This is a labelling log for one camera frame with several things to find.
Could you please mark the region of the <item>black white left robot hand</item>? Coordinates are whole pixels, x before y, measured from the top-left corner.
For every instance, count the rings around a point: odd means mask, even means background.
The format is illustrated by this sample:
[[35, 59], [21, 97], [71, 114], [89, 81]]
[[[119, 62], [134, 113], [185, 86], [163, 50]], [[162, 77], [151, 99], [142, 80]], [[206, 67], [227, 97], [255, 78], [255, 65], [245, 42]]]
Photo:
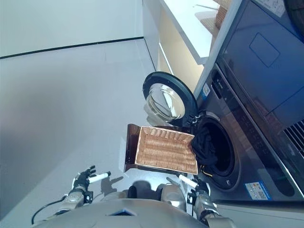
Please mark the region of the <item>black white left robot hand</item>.
[[79, 172], [72, 181], [72, 190], [77, 187], [82, 187], [85, 190], [88, 189], [89, 184], [97, 181], [101, 181], [111, 176], [111, 172], [104, 172], [96, 174], [95, 165], [88, 167], [86, 170]]

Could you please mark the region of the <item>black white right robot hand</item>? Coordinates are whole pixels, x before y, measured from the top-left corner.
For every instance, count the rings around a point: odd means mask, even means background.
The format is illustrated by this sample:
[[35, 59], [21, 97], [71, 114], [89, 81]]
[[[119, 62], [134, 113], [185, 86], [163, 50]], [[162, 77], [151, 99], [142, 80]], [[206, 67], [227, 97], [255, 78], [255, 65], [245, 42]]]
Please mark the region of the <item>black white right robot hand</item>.
[[186, 183], [190, 187], [194, 188], [196, 191], [204, 191], [208, 195], [210, 194], [209, 185], [206, 182], [204, 182], [204, 181], [202, 181], [198, 178], [189, 179], [186, 176], [181, 175], [181, 174], [178, 177], [181, 181], [183, 181], [184, 183]]

